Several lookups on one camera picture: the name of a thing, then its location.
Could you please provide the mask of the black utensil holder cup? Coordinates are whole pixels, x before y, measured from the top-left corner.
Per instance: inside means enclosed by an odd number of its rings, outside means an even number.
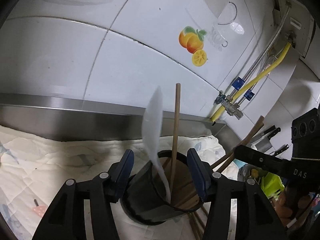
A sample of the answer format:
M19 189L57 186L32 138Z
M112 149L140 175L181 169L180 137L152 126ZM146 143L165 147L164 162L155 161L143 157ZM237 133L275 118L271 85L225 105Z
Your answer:
M159 225L167 220L197 211L203 206L203 202L196 195L184 205L176 207L176 204L193 190L195 186L188 169L187 157L178 152L170 203L165 201L164 185L150 161L129 178L120 203L124 212L135 222Z

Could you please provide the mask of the white plastic rice paddle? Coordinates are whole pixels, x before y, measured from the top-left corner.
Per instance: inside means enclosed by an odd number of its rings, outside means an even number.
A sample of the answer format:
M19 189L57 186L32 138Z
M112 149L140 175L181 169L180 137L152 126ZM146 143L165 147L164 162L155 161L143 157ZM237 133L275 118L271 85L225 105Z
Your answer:
M171 202L171 193L168 179L165 175L164 168L158 157L159 140L162 131L163 121L163 95L161 88L158 86L153 93L143 114L142 121L142 139L144 149L148 154L149 160L155 167L161 181L165 187L165 200Z

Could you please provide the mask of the long brown wooden chopstick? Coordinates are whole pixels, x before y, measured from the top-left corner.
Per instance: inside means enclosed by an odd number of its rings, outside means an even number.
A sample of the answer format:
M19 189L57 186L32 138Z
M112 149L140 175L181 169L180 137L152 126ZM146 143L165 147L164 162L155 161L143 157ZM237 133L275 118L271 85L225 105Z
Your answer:
M179 120L180 120L180 101L181 101L181 84L176 83L174 130L173 130L173 137L172 137L172 155L171 155L171 171L170 171L170 192L173 191L174 179L175 179L175 173L176 173L178 127L179 127Z

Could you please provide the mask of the blue soap pump bottle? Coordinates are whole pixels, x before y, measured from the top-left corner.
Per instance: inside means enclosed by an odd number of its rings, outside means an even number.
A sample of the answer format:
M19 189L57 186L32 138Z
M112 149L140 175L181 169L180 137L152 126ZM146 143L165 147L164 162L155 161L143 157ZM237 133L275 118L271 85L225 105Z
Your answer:
M245 176L248 170L247 164L237 159L235 159L234 163L238 167L238 174Z

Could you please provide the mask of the green plastic dish rack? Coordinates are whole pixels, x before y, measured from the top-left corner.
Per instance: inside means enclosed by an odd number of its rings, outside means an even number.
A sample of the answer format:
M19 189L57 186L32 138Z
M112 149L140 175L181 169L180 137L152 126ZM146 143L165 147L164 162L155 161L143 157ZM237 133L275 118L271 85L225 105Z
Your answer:
M277 198L285 189L280 176L268 172L266 176L261 179L260 188L268 199Z

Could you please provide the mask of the white quilted cloth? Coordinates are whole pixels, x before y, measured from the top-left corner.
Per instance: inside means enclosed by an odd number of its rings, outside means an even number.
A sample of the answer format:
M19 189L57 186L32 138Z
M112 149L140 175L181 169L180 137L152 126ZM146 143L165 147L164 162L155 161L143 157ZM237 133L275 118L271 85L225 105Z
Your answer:
M216 137L179 137L178 151L197 150L210 164L225 155ZM1 126L1 214L17 239L32 239L47 207L67 179L91 180L135 153L131 174L149 160L142 140L59 142ZM120 239L195 239L187 216L159 226L138 224L112 204Z

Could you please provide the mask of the metal gas valve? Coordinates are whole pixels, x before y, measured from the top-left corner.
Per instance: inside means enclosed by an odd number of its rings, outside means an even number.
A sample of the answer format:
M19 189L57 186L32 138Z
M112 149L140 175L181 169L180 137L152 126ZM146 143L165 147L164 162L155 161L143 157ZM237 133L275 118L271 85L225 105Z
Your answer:
M238 120L240 120L244 115L240 110L240 105L234 102L233 98L230 95L226 95L223 91L219 92L214 103L220 107L212 115L212 121L217 120L224 111L226 111L228 115L236 117Z

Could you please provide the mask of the black handled kitchen knife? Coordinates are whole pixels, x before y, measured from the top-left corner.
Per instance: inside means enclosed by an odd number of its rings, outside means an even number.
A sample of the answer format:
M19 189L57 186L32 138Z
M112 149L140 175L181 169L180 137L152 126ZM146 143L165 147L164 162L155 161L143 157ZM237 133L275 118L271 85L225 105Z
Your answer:
M278 156L278 155L282 154L283 152L285 152L285 151L288 150L288 149L289 149L289 145L286 144L286 145L284 145L282 148L280 148L280 149L274 151L273 153L271 153L271 155L272 155L272 156Z
M261 133L259 133L259 138L261 138L261 137L263 137L263 136L267 135L267 134L268 134L268 133L270 133L270 132L273 132L275 129L276 129L276 126L275 126L275 125L273 125L273 126L271 126L270 128L268 128L268 129L266 129L266 130L262 131Z

